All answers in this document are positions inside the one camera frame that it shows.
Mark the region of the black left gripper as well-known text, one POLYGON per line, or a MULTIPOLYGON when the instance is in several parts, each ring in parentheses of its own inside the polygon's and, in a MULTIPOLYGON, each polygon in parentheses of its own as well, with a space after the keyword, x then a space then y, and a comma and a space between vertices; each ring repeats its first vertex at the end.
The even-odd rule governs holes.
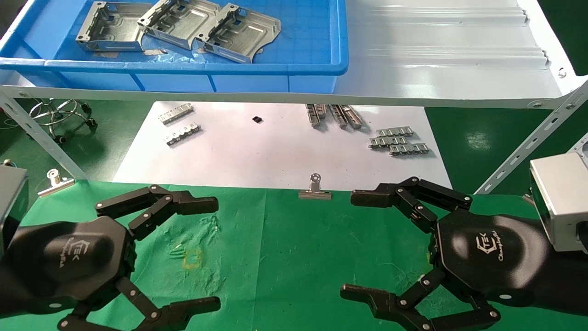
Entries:
POLYGON ((209 296, 157 308, 128 278, 137 256, 134 239, 145 239, 174 214, 218 209, 216 197, 151 185, 99 201, 99 218, 90 222, 20 226, 7 247, 7 310, 74 308, 58 323, 59 331, 114 331, 87 317, 121 293, 144 316, 135 331, 184 331, 193 316, 218 311, 221 300, 209 296), (128 230, 115 221, 138 211, 128 230))

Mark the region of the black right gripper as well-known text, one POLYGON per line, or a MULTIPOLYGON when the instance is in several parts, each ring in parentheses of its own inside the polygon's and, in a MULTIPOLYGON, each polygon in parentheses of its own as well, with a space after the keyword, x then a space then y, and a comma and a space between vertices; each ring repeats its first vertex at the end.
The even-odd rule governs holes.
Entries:
POLYGON ((470 196, 418 177, 380 183, 374 190, 353 190, 351 204, 396 207, 422 232, 435 234, 443 267, 467 291, 486 298, 467 295, 471 311, 428 319, 416 307, 446 280, 441 268, 433 268, 401 295, 343 284, 340 297, 367 304, 374 318, 395 322, 406 331, 482 331, 501 319, 487 300, 511 307, 535 304, 535 280, 552 250, 538 220, 473 214, 465 211, 472 204, 470 196), (452 213, 438 222, 426 204, 452 213))

